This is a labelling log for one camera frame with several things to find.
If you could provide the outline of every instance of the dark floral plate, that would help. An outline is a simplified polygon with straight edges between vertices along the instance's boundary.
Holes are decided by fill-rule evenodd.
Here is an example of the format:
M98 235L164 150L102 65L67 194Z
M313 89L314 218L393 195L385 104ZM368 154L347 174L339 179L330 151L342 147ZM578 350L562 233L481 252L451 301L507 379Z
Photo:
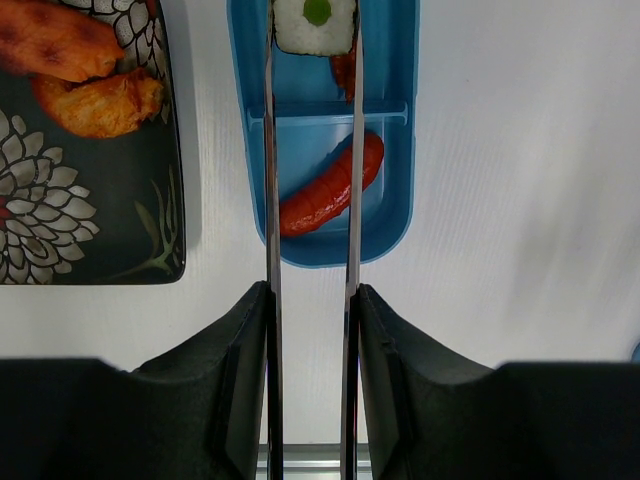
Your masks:
M0 284L161 284L184 271L184 206L169 52L156 0L60 0L113 25L118 71L166 86L161 112L109 140L74 136L0 71Z

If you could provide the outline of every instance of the plate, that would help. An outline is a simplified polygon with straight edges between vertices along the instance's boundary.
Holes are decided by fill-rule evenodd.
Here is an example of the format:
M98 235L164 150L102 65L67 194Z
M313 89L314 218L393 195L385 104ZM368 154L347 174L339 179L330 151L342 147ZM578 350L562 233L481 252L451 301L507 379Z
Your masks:
M263 81L264 0L228 0L228 22L242 114L256 228L265 239ZM366 129L380 135L385 159L362 199L362 262L391 251L413 210L418 0L362 2ZM274 53L281 200L308 184L350 141L353 107L336 86L329 59ZM348 209L315 232L282 239L284 261L308 268L345 265Z
M77 137L0 72L0 284L163 284L185 267L178 125L155 0L63 0L113 25L125 59L165 84L161 112L118 138Z

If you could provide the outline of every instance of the red sausage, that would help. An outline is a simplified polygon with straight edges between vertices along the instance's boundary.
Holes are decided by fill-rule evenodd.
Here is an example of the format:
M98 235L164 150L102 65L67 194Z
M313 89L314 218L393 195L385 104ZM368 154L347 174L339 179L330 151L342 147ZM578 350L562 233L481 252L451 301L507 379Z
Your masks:
M347 105L353 101L353 97L356 95L356 44L354 37L353 46L349 53L329 59L336 85L344 90Z
M280 205L281 236L296 237L313 232L349 206L352 148L349 145L326 172ZM375 180L383 158L382 139L367 132L364 137L363 190Z

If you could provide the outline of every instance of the green pea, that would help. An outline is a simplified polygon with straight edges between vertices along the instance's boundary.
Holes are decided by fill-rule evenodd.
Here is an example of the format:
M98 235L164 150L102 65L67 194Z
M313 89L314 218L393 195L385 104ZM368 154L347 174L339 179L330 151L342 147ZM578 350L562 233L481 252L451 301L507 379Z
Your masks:
M310 24L321 27L331 18L329 0L306 0L304 2L304 18Z

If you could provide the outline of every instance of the white flower pattern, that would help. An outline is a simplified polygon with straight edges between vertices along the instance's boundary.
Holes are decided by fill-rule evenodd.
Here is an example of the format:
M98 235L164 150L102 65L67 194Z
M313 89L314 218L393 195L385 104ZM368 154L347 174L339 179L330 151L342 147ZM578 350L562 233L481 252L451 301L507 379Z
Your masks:
M113 26L125 58L118 63L119 72L146 67L164 83L165 100L160 116L166 124L171 109L171 84L167 75L164 31L156 16L156 0L58 0L87 15Z
M0 284L50 284L99 232L78 172L61 164L61 148L43 145L42 132L0 110Z

